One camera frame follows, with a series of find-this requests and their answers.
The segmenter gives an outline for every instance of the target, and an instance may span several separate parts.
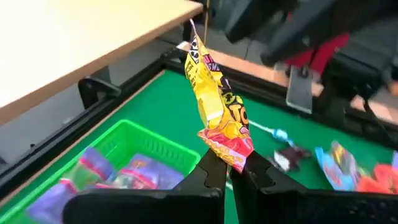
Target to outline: wooden tabletop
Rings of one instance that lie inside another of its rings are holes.
[[[186,0],[0,3],[0,125],[202,11]]]
[[[177,47],[182,50],[188,50],[189,44],[188,42],[182,42]],[[253,75],[255,77],[276,83],[284,87],[288,87],[289,85],[289,78],[283,73],[280,73],[263,65],[258,65],[256,63],[252,63],[247,60],[230,56],[215,50],[208,50],[210,55],[220,65],[233,68],[237,71],[247,73],[248,75]],[[322,90],[323,86],[321,84],[312,83],[312,95],[319,96]],[[375,101],[370,101],[369,105],[378,118],[389,123],[398,125],[398,110]],[[351,102],[351,107],[356,108],[357,110],[364,110],[363,99],[359,96],[355,97],[355,99],[353,99]]]

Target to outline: white desk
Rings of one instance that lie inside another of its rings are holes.
[[[0,125],[201,13],[185,0],[0,3]]]

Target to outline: yellow snack bag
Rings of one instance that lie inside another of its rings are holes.
[[[246,158],[254,150],[243,100],[235,95],[220,68],[197,35],[190,43],[185,76],[197,98],[205,129],[199,137],[226,163],[242,173]]]

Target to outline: green table surface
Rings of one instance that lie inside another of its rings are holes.
[[[357,159],[359,165],[372,170],[376,163],[390,163],[392,151],[378,144],[350,136],[344,132],[286,113],[258,101],[245,98],[244,105],[248,118],[263,126],[282,128],[296,144],[314,150],[321,146],[329,149],[333,140],[340,142]],[[197,101],[189,82],[184,76],[172,71],[165,73],[146,87],[142,92],[115,112],[73,149],[44,171],[30,185],[14,196],[0,211],[0,217],[10,212],[29,192],[37,188],[46,178],[55,173],[71,158],[103,134],[120,119],[129,119],[183,146],[204,155],[208,147],[197,137],[203,128]],[[271,156],[274,150],[284,147],[269,134],[250,127],[255,150],[262,156]],[[299,172],[289,173],[291,177],[311,189],[331,189],[315,158],[302,161]],[[226,190],[225,223],[238,223],[233,192]]]

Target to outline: green basket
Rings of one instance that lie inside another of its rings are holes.
[[[140,153],[168,165],[186,177],[195,168],[201,158],[197,152],[189,150],[128,120],[117,122],[91,143],[90,146],[93,146],[102,153],[117,170],[126,166],[133,155]],[[25,209],[46,190],[56,184],[64,173],[73,168],[83,152],[75,156],[15,207],[9,210],[0,218],[0,223],[35,223],[27,217]]]

